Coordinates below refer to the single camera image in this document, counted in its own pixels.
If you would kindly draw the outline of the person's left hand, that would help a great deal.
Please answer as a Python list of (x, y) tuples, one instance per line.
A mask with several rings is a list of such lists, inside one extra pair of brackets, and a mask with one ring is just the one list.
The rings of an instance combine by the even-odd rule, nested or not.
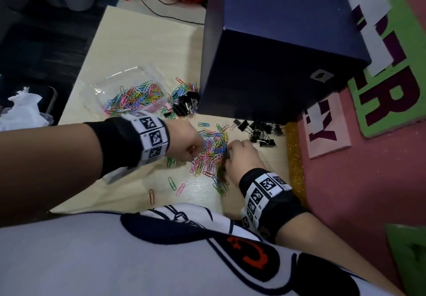
[(181, 162), (190, 162), (185, 159), (185, 141), (188, 137), (201, 137), (196, 129), (186, 120), (165, 120), (169, 133), (169, 147), (166, 156)]

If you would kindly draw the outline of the person's right hand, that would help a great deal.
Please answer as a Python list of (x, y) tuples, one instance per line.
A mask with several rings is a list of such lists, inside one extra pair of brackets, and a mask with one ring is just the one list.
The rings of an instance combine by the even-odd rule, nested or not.
[(227, 145), (227, 151), (229, 158), (225, 161), (226, 175), (236, 186), (239, 186), (240, 180), (250, 170), (266, 170), (258, 150), (249, 140), (234, 140)]

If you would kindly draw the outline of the large colourful paper clip pile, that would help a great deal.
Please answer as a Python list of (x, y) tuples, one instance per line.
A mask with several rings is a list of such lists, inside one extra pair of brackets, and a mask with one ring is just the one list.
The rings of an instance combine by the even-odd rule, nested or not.
[[(204, 139), (204, 148), (202, 152), (189, 163), (191, 164), (190, 172), (193, 176), (205, 175), (213, 181), (212, 186), (222, 196), (228, 194), (229, 183), (224, 179), (226, 149), (227, 149), (227, 134), (221, 130), (197, 131)], [(167, 166), (180, 166), (183, 163), (174, 158), (167, 157)]]

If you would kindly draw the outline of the pile of black binder clips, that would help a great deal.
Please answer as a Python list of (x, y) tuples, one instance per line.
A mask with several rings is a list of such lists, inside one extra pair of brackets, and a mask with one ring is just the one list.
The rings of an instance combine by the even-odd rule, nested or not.
[(247, 120), (240, 121), (235, 119), (230, 127), (230, 130), (238, 129), (241, 132), (248, 134), (251, 143), (258, 143), (261, 148), (274, 148), (276, 147), (275, 140), (272, 136), (282, 137), (284, 135), (283, 129), (279, 124)]
[(164, 105), (161, 116), (170, 120), (192, 117), (198, 110), (199, 93), (196, 91), (179, 91), (169, 97)]

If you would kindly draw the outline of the small colourful paper clip pile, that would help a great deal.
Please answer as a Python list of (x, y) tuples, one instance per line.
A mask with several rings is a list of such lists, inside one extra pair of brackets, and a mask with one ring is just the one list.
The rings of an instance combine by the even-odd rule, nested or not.
[(172, 91), (171, 94), (168, 94), (168, 103), (177, 104), (178, 99), (188, 92), (199, 92), (199, 87), (197, 83), (186, 83), (182, 79), (176, 77), (175, 80), (178, 82), (178, 86)]

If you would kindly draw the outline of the black marker wristband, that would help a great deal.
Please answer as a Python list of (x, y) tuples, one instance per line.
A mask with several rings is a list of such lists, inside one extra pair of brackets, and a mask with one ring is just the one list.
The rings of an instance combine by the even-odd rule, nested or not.
[(85, 122), (98, 138), (103, 155), (99, 178), (116, 170), (132, 170), (165, 156), (170, 132), (159, 117), (142, 112), (104, 121)]
[(252, 169), (242, 176), (239, 188), (245, 202), (241, 210), (243, 227), (272, 244), (283, 225), (308, 213), (291, 186), (276, 173)]

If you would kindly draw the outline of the gold glitter strip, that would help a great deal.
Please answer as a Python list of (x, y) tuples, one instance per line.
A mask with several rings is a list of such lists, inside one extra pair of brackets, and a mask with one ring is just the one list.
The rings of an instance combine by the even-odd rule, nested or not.
[(300, 199), (302, 206), (307, 207), (306, 184), (297, 122), (287, 123), (284, 129), (287, 142), (290, 185), (295, 195)]

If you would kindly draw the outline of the paper clips heap in container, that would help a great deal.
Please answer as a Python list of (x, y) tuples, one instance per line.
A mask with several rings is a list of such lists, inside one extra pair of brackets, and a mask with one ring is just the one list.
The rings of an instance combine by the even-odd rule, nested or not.
[(125, 89), (119, 87), (119, 93), (107, 100), (103, 111), (106, 115), (116, 116), (130, 114), (138, 111), (150, 113), (160, 109), (167, 101), (167, 95), (160, 84), (149, 80), (139, 85)]

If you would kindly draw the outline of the pink lettered sign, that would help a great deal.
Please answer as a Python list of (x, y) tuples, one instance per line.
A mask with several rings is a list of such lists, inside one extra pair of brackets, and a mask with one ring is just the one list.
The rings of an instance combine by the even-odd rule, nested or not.
[(339, 93), (334, 92), (306, 109), (302, 118), (310, 159), (352, 146)]

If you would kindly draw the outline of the clear plastic container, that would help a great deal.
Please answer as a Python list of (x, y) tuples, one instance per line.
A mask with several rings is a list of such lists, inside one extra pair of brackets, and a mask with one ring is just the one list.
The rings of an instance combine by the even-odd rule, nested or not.
[[(83, 104), (93, 113), (98, 113), (107, 117), (113, 117), (106, 115), (103, 111), (103, 108), (105, 107), (107, 100), (112, 99), (116, 94), (119, 93), (119, 87), (122, 85), (125, 89), (128, 89), (131, 86), (139, 85), (149, 80), (153, 80), (159, 83), (168, 99), (168, 90), (164, 84), (163, 74), (154, 65), (143, 65), (117, 72), (98, 81), (94, 85), (84, 85), (84, 89), (81, 93)], [(130, 114), (138, 114), (141, 112), (150, 113), (144, 110)]]

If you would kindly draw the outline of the navy blue cardboard box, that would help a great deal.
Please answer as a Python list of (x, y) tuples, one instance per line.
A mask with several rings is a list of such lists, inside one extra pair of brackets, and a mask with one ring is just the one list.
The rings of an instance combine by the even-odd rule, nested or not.
[(197, 111), (285, 125), (370, 63), (348, 0), (209, 0)]

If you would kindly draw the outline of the white printed shirt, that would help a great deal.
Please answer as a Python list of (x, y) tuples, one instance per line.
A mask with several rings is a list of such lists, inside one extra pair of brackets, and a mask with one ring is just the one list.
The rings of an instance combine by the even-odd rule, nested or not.
[(0, 296), (390, 296), (205, 207), (89, 212), (0, 229)]

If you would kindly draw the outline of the green lettered sign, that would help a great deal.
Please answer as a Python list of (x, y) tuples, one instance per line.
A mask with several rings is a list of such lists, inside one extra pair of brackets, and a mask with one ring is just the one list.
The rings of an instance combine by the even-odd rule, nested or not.
[(406, 0), (348, 0), (371, 63), (352, 80), (360, 132), (376, 137), (426, 119), (426, 29)]

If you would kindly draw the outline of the white crumpled tissue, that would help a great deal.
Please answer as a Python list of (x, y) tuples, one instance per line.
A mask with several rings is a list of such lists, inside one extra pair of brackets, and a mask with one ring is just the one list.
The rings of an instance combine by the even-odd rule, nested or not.
[(0, 113), (0, 132), (52, 125), (53, 117), (39, 110), (38, 103), (41, 99), (39, 94), (30, 93), (29, 87), (23, 87), (9, 97), (13, 106)]

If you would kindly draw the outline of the green foam sheet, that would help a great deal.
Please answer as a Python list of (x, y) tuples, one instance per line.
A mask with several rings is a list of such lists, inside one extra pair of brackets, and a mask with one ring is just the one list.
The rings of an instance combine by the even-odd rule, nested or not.
[(426, 296), (426, 226), (386, 224), (386, 236), (408, 296)]

